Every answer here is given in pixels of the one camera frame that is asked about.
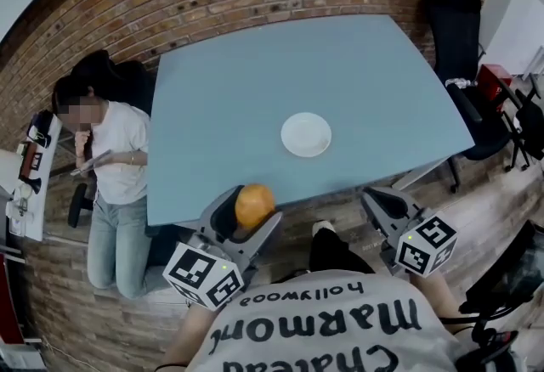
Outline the red fire extinguisher box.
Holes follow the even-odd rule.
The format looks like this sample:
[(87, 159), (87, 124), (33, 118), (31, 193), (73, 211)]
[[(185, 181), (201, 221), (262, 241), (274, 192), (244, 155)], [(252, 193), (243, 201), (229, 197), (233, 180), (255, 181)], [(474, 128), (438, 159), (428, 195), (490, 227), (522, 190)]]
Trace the red fire extinguisher box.
[(494, 101), (502, 92), (499, 82), (511, 86), (513, 76), (501, 65), (482, 64), (477, 75), (479, 91), (490, 102)]

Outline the person's left forearm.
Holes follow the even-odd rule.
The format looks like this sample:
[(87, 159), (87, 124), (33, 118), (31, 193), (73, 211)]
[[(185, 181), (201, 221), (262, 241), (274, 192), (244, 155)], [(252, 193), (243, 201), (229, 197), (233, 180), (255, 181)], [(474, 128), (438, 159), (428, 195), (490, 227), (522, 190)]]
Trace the person's left forearm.
[(218, 314), (219, 311), (210, 311), (198, 304), (191, 304), (181, 320), (172, 343), (164, 354), (161, 365), (183, 364), (189, 366)]

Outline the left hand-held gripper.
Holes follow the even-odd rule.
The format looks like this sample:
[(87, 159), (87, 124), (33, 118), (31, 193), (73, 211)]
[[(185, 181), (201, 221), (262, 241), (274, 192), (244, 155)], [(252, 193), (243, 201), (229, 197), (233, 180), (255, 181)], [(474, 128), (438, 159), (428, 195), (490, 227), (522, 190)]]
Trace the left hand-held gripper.
[(283, 212), (276, 211), (256, 228), (238, 228), (235, 203), (242, 189), (228, 189), (204, 209), (196, 232), (177, 245), (163, 272), (181, 296), (211, 311), (248, 287), (256, 273), (252, 261), (283, 218)]

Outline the black monitor on stand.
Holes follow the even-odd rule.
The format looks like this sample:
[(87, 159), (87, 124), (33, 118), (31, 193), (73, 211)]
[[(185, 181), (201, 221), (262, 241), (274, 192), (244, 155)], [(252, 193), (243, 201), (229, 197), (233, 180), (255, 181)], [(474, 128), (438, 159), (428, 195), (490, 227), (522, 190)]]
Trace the black monitor on stand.
[(462, 314), (492, 315), (529, 302), (544, 283), (544, 227), (528, 220), (511, 244), (467, 291)]

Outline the person's right forearm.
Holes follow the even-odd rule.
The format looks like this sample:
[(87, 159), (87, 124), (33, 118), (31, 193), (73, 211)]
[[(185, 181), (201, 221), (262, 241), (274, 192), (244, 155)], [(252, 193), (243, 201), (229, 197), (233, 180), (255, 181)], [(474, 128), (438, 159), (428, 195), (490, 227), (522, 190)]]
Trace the person's right forearm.
[(444, 276), (436, 270), (426, 278), (411, 273), (409, 280), (427, 299), (437, 317), (460, 318), (459, 303), (451, 292)]

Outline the white lampshade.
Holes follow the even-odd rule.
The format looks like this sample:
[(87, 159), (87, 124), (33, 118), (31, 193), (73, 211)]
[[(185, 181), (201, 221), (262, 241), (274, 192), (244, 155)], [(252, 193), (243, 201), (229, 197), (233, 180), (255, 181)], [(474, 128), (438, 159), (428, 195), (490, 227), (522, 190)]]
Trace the white lampshade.
[(19, 180), (22, 157), (11, 151), (0, 149), (0, 186), (12, 194)]

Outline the yellow-orange round fruit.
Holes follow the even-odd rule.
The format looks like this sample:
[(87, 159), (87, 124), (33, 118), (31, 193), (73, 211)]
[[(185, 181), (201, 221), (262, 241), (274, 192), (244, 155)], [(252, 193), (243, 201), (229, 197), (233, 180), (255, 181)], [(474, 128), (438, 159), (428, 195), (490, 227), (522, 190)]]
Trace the yellow-orange round fruit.
[(236, 220), (245, 229), (256, 228), (274, 210), (272, 191), (260, 183), (244, 186), (235, 201)]

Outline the black high-back office chair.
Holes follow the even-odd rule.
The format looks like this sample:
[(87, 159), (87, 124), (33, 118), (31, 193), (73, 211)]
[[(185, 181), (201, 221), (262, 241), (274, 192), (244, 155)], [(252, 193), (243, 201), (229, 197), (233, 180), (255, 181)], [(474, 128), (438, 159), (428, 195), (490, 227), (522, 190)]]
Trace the black high-back office chair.
[(498, 110), (513, 92), (503, 88), (490, 100), (476, 88), (460, 88), (452, 79), (476, 82), (479, 60), (485, 51), (479, 44), (481, 0), (423, 0), (433, 33), (434, 72), (450, 95), (473, 139), (462, 155), (469, 161), (483, 161), (502, 150), (512, 133)]

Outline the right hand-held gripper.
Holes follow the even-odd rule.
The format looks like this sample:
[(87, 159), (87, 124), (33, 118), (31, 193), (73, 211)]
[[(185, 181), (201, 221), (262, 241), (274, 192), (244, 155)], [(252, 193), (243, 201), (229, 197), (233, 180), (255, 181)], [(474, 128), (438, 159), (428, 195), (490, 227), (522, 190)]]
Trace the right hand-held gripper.
[(422, 207), (407, 193), (366, 187), (361, 204), (385, 240), (380, 256), (392, 275), (408, 271), (427, 278), (453, 253), (458, 232), (441, 211)]

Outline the black mesh office chair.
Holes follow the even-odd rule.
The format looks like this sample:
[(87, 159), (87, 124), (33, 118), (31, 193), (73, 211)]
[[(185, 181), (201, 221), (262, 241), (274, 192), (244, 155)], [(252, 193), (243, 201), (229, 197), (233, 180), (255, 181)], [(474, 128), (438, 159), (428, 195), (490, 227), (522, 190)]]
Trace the black mesh office chair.
[(522, 153), (525, 161), (521, 167), (522, 171), (530, 166), (529, 155), (537, 161), (544, 160), (544, 111), (533, 101), (535, 96), (538, 99), (542, 99), (542, 96), (535, 76), (529, 74), (529, 79), (532, 88), (527, 95), (519, 89), (514, 93), (514, 99), (518, 100), (515, 121), (503, 114), (507, 119), (513, 141), (511, 164), (504, 168), (505, 172), (510, 172), (515, 167), (519, 152)]

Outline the person's white shoe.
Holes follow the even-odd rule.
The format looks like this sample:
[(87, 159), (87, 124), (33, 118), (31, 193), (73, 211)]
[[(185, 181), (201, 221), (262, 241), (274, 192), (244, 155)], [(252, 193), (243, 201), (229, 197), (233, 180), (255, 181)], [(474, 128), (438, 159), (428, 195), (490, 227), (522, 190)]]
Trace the person's white shoe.
[(312, 236), (315, 237), (320, 231), (330, 231), (334, 234), (336, 233), (336, 229), (333, 227), (333, 225), (327, 221), (327, 220), (319, 220), (318, 222), (314, 223), (312, 226)]

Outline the white round plate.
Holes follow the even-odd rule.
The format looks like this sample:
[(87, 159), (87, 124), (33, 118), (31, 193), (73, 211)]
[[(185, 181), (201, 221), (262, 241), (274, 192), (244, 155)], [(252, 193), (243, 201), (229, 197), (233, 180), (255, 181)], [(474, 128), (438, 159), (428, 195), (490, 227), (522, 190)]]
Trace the white round plate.
[(291, 154), (313, 158), (328, 149), (332, 141), (332, 130), (321, 116), (300, 112), (286, 119), (280, 130), (280, 138)]

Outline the person's white printed t-shirt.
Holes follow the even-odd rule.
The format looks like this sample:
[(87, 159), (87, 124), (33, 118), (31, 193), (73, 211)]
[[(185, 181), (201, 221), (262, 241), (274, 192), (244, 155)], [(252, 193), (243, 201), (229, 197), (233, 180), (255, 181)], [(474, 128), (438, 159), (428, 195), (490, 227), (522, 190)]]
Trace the person's white printed t-shirt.
[(456, 372), (466, 350), (403, 279), (332, 270), (234, 299), (188, 370)]

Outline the person's black trouser leg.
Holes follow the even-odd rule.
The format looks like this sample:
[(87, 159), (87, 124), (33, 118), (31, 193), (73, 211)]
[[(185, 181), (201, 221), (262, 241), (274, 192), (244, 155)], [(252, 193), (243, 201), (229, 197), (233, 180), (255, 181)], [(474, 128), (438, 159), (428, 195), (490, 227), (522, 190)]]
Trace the person's black trouser leg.
[(312, 239), (309, 253), (309, 270), (344, 270), (357, 273), (375, 273), (371, 266), (349, 249), (349, 244), (340, 239), (336, 232), (320, 229)]

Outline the black clamp device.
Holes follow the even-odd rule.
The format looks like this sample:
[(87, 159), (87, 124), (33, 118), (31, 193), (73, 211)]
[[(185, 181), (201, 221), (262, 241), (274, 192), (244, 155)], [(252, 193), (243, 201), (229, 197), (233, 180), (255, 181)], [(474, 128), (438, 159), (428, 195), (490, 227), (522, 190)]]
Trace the black clamp device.
[(480, 329), (476, 325), (456, 333), (467, 348), (456, 361), (456, 372), (527, 372), (525, 361), (513, 350), (519, 333)]

